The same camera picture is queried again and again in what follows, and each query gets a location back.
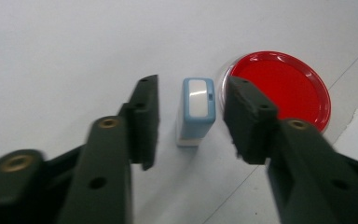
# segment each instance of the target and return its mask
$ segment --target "small rectangular box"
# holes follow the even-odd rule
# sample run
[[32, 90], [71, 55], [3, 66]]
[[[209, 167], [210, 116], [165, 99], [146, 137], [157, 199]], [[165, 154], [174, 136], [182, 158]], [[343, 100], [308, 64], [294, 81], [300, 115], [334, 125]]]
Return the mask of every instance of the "small rectangular box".
[[176, 123], [176, 144], [198, 146], [215, 120], [213, 81], [203, 77], [185, 78]]

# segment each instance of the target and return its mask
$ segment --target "table surface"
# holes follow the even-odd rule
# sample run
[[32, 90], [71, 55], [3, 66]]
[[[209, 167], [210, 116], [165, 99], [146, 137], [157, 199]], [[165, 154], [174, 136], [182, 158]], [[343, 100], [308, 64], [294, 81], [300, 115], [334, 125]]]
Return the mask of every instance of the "table surface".
[[236, 158], [219, 110], [197, 150], [174, 143], [182, 80], [217, 85], [260, 50], [320, 75], [334, 143], [358, 108], [357, 1], [0, 1], [0, 156], [36, 148], [51, 159], [83, 144], [138, 79], [159, 74], [157, 163], [132, 167], [135, 223], [279, 223], [265, 167]]

